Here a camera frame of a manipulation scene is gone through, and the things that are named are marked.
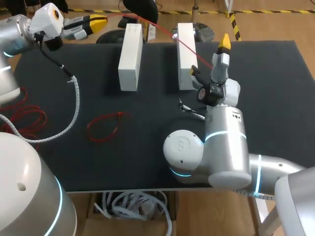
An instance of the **black table mat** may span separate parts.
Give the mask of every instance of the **black table mat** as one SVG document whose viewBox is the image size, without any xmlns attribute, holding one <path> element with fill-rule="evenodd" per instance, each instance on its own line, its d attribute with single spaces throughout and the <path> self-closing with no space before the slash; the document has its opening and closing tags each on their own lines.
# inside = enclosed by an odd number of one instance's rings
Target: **black table mat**
<svg viewBox="0 0 315 236">
<path fill-rule="evenodd" d="M 196 49 L 211 61 L 217 44 L 197 43 Z M 204 140 L 203 122 L 178 109 L 179 98 L 193 108 L 201 104 L 195 91 L 178 89 L 176 44 L 144 45 L 137 92 L 119 89 L 120 53 L 119 44 L 66 44 L 50 53 L 77 77 L 81 105 L 67 134 L 41 144 L 41 157 L 66 191 L 202 186 L 178 183 L 162 151 L 164 139 L 178 129 Z M 244 113 L 249 151 L 314 166 L 315 83 L 295 43 L 236 42 L 230 56 L 229 76 L 241 85 L 237 107 Z M 28 90 L 28 104 L 47 113 L 49 122 L 39 137 L 62 131 L 75 108 L 69 79 L 38 50 L 22 55 L 15 75 Z M 115 112 L 128 113 L 117 135 L 105 143 L 89 141 L 87 124 Z"/>
</svg>

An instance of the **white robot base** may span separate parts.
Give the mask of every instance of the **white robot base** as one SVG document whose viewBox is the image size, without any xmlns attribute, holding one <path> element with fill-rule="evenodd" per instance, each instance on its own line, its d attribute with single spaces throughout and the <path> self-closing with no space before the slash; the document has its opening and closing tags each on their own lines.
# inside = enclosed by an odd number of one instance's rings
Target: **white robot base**
<svg viewBox="0 0 315 236">
<path fill-rule="evenodd" d="M 74 236 L 73 203 L 35 149 L 0 133 L 0 236 Z"/>
</svg>

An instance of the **floor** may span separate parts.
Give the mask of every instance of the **floor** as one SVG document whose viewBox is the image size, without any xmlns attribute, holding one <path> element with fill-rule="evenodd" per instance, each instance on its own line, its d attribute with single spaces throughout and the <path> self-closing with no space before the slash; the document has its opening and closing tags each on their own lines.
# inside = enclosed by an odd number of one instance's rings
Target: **floor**
<svg viewBox="0 0 315 236">
<path fill-rule="evenodd" d="M 192 0 L 158 0 L 163 10 L 187 10 Z M 70 8 L 117 9 L 118 0 L 68 0 Z M 224 10 L 223 0 L 200 0 L 200 10 Z M 315 6 L 309 0 L 235 0 L 232 10 L 310 10 Z M 71 12 L 66 17 L 87 13 Z M 116 29 L 120 17 L 110 18 L 108 26 L 89 39 L 73 43 L 94 43 L 105 31 Z M 171 29 L 178 22 L 189 22 L 189 15 L 160 15 L 158 23 Z M 228 33 L 236 41 L 230 19 L 222 14 L 199 15 L 198 21 L 209 25 L 215 32 L 214 41 Z M 243 41 L 294 40 L 311 72 L 315 76 L 315 14 L 247 14 L 236 15 L 237 26 Z M 157 31 L 154 42 L 170 42 L 171 39 Z M 11 60 L 16 64 L 18 58 Z M 78 213 L 77 236 L 135 235 L 160 236 L 166 232 L 163 221 L 139 222 L 126 220 L 87 219 L 89 194 L 71 194 Z M 271 210 L 274 202 L 268 203 Z M 254 236 L 257 225 L 251 201 L 233 192 L 187 191 L 179 193 L 178 219 L 173 223 L 173 235 L 178 236 Z M 284 235 L 279 229 L 274 236 Z"/>
</svg>

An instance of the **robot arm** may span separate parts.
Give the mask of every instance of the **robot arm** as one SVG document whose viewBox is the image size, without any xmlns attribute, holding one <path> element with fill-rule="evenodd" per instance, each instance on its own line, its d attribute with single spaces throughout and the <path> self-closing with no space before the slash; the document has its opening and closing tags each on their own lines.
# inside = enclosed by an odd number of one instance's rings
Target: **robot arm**
<svg viewBox="0 0 315 236">
<path fill-rule="evenodd" d="M 16 15 L 0 21 L 0 105 L 15 99 L 20 88 L 10 70 L 7 57 L 31 50 L 38 42 L 49 50 L 63 45 L 63 38 L 85 39 L 107 24 L 103 15 L 64 19 L 61 12 L 49 3 L 36 11 L 32 19 Z"/>
<path fill-rule="evenodd" d="M 196 67 L 191 70 L 199 86 L 197 100 L 207 105 L 204 142 L 190 131 L 178 130 L 166 138 L 163 152 L 180 182 L 274 195 L 279 178 L 303 167 L 248 152 L 243 113 L 235 107 L 240 85 L 227 73 L 230 49 L 226 34 L 213 55 L 210 80 L 203 79 Z"/>
</svg>

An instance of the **black cable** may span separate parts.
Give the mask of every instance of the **black cable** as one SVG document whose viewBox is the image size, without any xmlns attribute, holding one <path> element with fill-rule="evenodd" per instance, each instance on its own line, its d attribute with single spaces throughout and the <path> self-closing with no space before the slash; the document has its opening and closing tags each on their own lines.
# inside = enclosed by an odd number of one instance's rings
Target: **black cable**
<svg viewBox="0 0 315 236">
<path fill-rule="evenodd" d="M 40 52 L 43 54 L 44 57 L 46 57 L 49 61 L 51 61 L 53 64 L 55 64 L 56 66 L 60 67 L 64 73 L 69 76 L 72 77 L 73 75 L 70 73 L 70 71 L 68 71 L 65 66 L 63 64 L 61 64 L 60 62 L 58 62 L 57 60 L 51 58 L 47 53 L 45 53 L 45 51 L 42 49 L 42 42 L 39 42 L 39 50 Z"/>
<path fill-rule="evenodd" d="M 199 112 L 197 112 L 197 111 L 194 111 L 194 110 L 192 110 L 192 109 L 185 109 L 185 108 L 183 108 L 183 106 L 180 106 L 180 108 L 184 111 L 184 112 L 189 112 L 189 113 L 194 113 L 194 114 L 197 114 L 197 115 L 200 115 L 200 116 L 203 116 L 204 117 L 204 115 L 203 114 L 201 114 L 201 113 L 199 113 Z"/>
<path fill-rule="evenodd" d="M 156 1 L 156 5 L 159 5 L 160 8 L 158 9 L 158 11 L 160 11 L 162 8 L 163 8 L 163 5 L 162 4 L 159 4 L 157 1 Z"/>
<path fill-rule="evenodd" d="M 121 11 L 121 10 L 120 10 L 120 2 L 121 2 L 121 1 L 122 1 L 122 0 L 119 0 L 119 3 L 118 3 L 118 10 L 119 10 L 119 11 Z"/>
</svg>

